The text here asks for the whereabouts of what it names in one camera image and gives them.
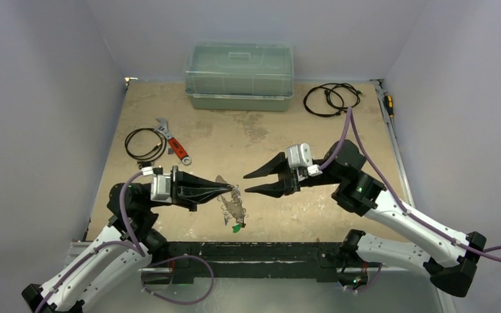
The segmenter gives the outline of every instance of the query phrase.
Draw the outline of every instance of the white wall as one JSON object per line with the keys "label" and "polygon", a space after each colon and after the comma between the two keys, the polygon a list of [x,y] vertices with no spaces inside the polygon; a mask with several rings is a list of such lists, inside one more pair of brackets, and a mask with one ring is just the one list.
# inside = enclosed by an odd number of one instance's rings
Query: white wall
{"label": "white wall", "polygon": [[[430,1],[386,79],[416,204],[501,244],[501,1]],[[501,312],[481,260],[460,312]]]}
{"label": "white wall", "polygon": [[181,80],[199,40],[284,40],[299,79],[383,78],[427,0],[87,0],[122,73]]}
{"label": "white wall", "polygon": [[84,1],[0,0],[0,312],[83,234],[123,84]]}

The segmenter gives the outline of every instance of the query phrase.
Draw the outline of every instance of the green plastic container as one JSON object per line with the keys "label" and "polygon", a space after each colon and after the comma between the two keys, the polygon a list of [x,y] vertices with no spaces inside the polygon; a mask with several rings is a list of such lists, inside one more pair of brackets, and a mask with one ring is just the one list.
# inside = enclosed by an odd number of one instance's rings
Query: green plastic container
{"label": "green plastic container", "polygon": [[293,78],[288,45],[199,42],[185,66],[185,92],[196,109],[286,111]]}

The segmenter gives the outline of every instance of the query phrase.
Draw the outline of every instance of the adjustable wrench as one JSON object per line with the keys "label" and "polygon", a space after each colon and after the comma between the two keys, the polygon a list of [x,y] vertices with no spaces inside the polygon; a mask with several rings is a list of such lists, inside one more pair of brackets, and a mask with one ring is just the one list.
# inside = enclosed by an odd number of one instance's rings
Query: adjustable wrench
{"label": "adjustable wrench", "polygon": [[181,163],[184,165],[191,164],[191,157],[168,130],[168,121],[162,117],[157,118],[157,121],[159,122],[159,125],[154,129],[154,131],[161,133],[164,137],[166,137],[168,144],[170,144],[170,147],[174,150],[175,155],[177,155],[177,157],[181,160]]}

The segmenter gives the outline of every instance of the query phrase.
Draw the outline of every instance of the plywood board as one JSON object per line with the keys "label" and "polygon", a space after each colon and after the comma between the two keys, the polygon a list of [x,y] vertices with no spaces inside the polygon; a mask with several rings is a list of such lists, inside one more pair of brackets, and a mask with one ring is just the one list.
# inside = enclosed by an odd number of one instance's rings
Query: plywood board
{"label": "plywood board", "polygon": [[[219,174],[229,183],[239,185],[241,190],[272,183],[277,176],[251,180],[242,177],[295,143],[308,143],[314,158],[322,158],[341,136],[344,114],[326,119],[305,111],[302,99],[314,86],[297,84],[290,109],[279,113],[194,110],[182,83],[131,84],[102,175],[88,239],[94,239],[112,215],[106,208],[110,188],[138,171],[135,161],[124,150],[124,139],[129,132],[141,127],[156,127],[155,118],[165,117],[171,133],[193,162],[184,166],[175,155],[164,154],[156,166],[169,170],[178,165],[180,170],[209,180]],[[370,156],[402,197],[399,171],[375,88],[371,84],[355,87],[365,93],[355,109],[360,137]],[[354,103],[354,96],[346,91],[341,93],[347,103]],[[309,97],[309,105],[318,112],[333,112],[320,91]],[[356,142],[354,135],[349,134]],[[144,153],[156,143],[156,136],[141,134],[133,139],[130,147],[135,153]],[[377,177],[369,164],[364,170]],[[140,178],[138,181],[147,183],[150,180]],[[352,228],[402,240],[387,227],[340,208],[330,197],[335,188],[335,185],[304,188],[280,199],[243,192],[243,205],[249,217],[247,227],[238,233],[232,231],[233,220],[228,226],[224,225],[222,203],[216,200],[199,206],[195,213],[176,206],[153,209],[160,214],[155,229],[170,241],[342,241]]]}

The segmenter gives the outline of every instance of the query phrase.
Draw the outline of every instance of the red wrench handle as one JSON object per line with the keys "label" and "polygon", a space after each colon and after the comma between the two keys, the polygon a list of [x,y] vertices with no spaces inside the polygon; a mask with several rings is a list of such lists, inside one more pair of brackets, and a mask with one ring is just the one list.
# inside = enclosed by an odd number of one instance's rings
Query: red wrench handle
{"label": "red wrench handle", "polygon": [[183,160],[184,158],[187,158],[189,156],[185,149],[181,146],[179,141],[177,141],[175,138],[169,139],[168,143],[170,144],[170,147],[172,147],[172,150],[174,150],[175,155],[177,155],[180,160]]}

